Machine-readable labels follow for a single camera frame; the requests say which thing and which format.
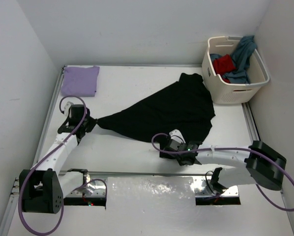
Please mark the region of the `purple t shirt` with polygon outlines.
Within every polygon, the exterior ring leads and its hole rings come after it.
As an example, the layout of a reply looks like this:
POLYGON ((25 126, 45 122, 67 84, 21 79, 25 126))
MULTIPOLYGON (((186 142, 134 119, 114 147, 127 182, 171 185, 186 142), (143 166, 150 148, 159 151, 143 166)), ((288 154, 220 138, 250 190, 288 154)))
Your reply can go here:
POLYGON ((100 67, 66 67, 60 89, 62 96, 95 97, 100 67))

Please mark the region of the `black garment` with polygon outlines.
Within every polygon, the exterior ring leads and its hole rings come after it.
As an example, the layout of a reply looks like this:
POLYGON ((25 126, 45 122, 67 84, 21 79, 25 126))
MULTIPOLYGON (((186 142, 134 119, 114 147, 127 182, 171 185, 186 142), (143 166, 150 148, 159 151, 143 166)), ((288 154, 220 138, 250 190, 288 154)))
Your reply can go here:
POLYGON ((158 142, 165 149, 169 139, 155 137, 156 134, 177 129, 186 143, 202 143, 214 116, 211 95, 202 76, 182 73, 179 81, 125 110, 99 118, 97 124, 134 140, 158 142))

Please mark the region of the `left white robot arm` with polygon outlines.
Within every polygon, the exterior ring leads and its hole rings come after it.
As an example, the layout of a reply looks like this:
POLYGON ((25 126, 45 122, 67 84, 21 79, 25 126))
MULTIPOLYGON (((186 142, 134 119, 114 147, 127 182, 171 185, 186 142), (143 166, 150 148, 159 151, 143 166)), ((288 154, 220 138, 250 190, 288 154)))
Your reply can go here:
POLYGON ((68 103, 64 114, 66 120, 58 129, 47 154, 30 170, 22 170, 19 175, 21 212, 56 214, 64 198, 85 182, 85 169, 70 169, 62 177, 59 173, 70 153, 93 130, 96 119, 83 104, 68 103))

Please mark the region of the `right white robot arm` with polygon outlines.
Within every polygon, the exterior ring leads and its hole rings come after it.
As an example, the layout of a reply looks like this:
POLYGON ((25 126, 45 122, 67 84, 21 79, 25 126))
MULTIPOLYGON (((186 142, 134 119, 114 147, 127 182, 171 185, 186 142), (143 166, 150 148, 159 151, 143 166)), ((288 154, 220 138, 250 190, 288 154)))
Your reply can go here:
POLYGON ((258 184, 269 190, 280 191, 287 160, 262 141, 253 141, 248 147, 205 147, 201 142, 185 142, 179 130, 166 136, 160 149, 176 159, 179 165, 217 164, 206 178, 205 187, 213 195, 221 195, 234 185, 258 184))

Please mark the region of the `white front cover board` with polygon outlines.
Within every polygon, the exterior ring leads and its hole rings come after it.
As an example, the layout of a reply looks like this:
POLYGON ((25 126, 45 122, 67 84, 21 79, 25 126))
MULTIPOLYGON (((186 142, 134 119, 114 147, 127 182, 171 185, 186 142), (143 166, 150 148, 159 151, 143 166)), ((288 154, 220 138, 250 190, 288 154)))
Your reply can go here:
POLYGON ((110 177, 106 206, 66 206, 64 214, 25 213, 34 230, 56 236, 291 236, 279 192, 232 187, 238 205, 198 206, 189 177, 110 177))

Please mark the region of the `beige laundry basket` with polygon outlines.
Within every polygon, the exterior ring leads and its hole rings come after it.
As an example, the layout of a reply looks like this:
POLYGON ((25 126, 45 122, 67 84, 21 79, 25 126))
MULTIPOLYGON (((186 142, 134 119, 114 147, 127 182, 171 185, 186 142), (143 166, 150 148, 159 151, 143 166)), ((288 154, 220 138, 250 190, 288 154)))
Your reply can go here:
POLYGON ((246 69, 248 83, 227 83, 213 68, 211 54, 221 56, 233 53, 241 37, 218 36, 207 41, 207 49, 202 62, 203 80, 216 104, 239 104, 248 102, 257 91, 269 83, 270 77, 257 50, 250 56, 250 66, 246 69))

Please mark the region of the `red garment in basket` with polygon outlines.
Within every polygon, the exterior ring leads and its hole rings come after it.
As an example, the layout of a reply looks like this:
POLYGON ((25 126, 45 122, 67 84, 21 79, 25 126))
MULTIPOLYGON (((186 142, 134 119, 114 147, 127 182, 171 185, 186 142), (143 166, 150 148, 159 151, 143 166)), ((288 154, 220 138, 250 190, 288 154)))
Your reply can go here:
POLYGON ((216 74, 219 74, 223 81, 230 83, 230 80, 225 76, 226 73, 230 73, 236 70, 235 64, 230 55, 212 59, 212 65, 216 74))

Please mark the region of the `teal shirt in basket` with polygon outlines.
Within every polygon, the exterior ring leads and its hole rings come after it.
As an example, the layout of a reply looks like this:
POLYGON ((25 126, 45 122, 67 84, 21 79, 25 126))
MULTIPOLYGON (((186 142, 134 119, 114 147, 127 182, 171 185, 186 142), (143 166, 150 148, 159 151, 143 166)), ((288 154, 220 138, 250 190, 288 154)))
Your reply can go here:
MULTIPOLYGON (((225 74, 230 80, 230 84, 250 84, 247 69, 250 67, 250 57, 256 48, 254 36, 244 36, 240 40, 236 49, 230 54, 236 70, 225 74)), ((210 54, 211 61, 218 57, 222 57, 222 55, 210 54)))

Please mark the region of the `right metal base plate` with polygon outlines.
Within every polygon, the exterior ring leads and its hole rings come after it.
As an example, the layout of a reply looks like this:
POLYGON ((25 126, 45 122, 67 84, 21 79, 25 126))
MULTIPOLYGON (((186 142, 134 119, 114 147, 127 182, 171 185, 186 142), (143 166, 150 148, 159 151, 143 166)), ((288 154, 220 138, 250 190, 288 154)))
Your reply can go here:
POLYGON ((239 191, 237 186, 232 186, 227 190, 223 190, 222 194, 219 194, 212 187, 207 186, 211 176, 193 176, 193 183, 191 184, 191 189, 195 193, 195 197, 198 198, 211 198, 219 195, 219 197, 239 197, 239 191))

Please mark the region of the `metal base plate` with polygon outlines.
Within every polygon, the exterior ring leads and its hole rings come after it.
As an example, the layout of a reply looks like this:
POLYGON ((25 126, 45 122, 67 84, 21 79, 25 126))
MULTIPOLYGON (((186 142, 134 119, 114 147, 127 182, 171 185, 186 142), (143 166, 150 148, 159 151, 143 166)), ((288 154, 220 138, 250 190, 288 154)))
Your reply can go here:
POLYGON ((60 178, 60 184, 64 197, 86 196, 107 197, 108 180, 104 177, 95 177, 80 172, 68 172, 60 178))
POLYGON ((191 189, 195 193, 195 197, 198 198, 211 198, 219 195, 219 197, 239 197, 239 191, 237 186, 232 186, 227 190, 223 190, 222 194, 219 194, 212 187, 207 186, 211 176, 193 176, 193 183, 191 184, 191 189))

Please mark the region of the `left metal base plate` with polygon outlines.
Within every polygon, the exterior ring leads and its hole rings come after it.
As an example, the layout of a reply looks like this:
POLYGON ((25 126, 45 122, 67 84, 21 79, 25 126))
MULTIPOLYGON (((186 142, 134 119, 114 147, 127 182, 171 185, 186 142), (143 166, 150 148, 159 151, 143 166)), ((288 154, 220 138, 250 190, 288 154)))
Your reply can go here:
POLYGON ((104 177, 95 177, 80 172, 68 172, 60 178, 60 184, 64 197, 86 196, 107 197, 108 180, 104 177))

